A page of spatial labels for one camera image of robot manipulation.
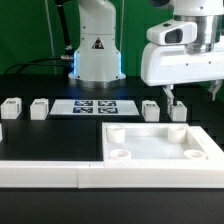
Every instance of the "metal bracket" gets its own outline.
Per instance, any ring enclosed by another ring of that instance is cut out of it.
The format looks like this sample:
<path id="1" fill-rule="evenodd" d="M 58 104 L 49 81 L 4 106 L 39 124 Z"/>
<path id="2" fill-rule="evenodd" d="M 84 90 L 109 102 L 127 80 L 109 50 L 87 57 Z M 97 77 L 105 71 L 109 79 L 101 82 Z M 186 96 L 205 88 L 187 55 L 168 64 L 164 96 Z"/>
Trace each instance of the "metal bracket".
<path id="1" fill-rule="evenodd" d="M 174 95 L 171 90 L 173 90 L 174 85 L 167 85 L 166 87 L 163 87 L 164 92 L 167 95 L 167 105 L 168 105 L 168 112 L 170 107 L 173 105 Z"/>
<path id="2" fill-rule="evenodd" d="M 209 92 L 212 93 L 212 101 L 215 101 L 216 94 L 222 87 L 222 80 L 216 80 L 212 82 L 211 87 L 209 88 Z"/>

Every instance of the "green wall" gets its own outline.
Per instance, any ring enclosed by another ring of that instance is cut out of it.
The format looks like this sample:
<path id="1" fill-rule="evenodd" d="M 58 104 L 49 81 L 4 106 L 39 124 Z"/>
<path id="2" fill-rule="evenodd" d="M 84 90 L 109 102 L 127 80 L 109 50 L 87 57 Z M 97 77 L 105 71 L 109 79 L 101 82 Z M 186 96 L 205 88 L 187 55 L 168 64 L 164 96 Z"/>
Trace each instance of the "green wall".
<path id="1" fill-rule="evenodd" d="M 117 39 L 120 45 L 121 0 L 111 0 L 117 9 Z M 49 8 L 55 41 L 56 55 L 64 53 L 63 38 L 54 0 Z M 74 48 L 79 46 L 79 13 L 77 0 L 65 4 L 69 31 Z M 155 9 L 147 0 L 126 0 L 123 33 L 123 72 L 130 76 L 139 75 L 146 31 L 149 27 L 171 18 L 167 10 Z M 44 0 L 7 0 L 0 9 L 0 74 L 17 63 L 50 57 L 50 38 Z M 44 68 L 32 67 L 27 72 L 49 72 Z"/>

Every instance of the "black tabletop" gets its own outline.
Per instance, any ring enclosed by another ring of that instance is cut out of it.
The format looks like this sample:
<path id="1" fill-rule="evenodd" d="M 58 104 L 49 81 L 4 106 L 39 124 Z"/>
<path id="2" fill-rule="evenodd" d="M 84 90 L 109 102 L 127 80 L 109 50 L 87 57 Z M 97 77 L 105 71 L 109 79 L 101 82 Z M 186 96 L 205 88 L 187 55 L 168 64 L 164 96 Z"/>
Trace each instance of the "black tabletop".
<path id="1" fill-rule="evenodd" d="M 197 125 L 224 149 L 224 103 L 209 102 L 197 84 L 178 85 L 174 94 L 188 108 L 187 123 Z M 144 122 L 140 116 L 50 116 L 31 121 L 36 98 L 155 100 L 160 122 L 171 122 L 161 87 L 147 87 L 129 77 L 121 87 L 91 90 L 70 86 L 63 76 L 7 75 L 0 77 L 0 103 L 21 97 L 17 120 L 2 120 L 0 160 L 100 161 L 102 122 Z M 216 224 L 224 219 L 223 189 L 0 189 L 0 223 L 149 223 Z"/>

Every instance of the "white block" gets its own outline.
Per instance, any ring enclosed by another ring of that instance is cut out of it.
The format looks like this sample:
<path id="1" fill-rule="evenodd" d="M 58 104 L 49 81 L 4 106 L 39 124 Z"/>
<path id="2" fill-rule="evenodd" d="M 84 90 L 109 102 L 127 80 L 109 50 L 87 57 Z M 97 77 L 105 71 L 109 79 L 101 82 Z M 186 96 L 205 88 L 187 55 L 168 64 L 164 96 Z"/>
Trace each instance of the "white block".
<path id="1" fill-rule="evenodd" d="M 160 108 L 155 101 L 143 101 L 142 102 L 142 114 L 145 121 L 159 122 Z"/>
<path id="2" fill-rule="evenodd" d="M 48 99 L 36 99 L 30 106 L 31 120 L 45 120 L 49 112 Z"/>
<path id="3" fill-rule="evenodd" d="M 2 119 L 16 119 L 22 111 L 20 98 L 7 98 L 1 105 Z"/>
<path id="4" fill-rule="evenodd" d="M 187 108 L 181 101 L 177 101 L 177 105 L 172 105 L 170 108 L 170 118 L 174 122 L 186 122 L 187 120 Z"/>

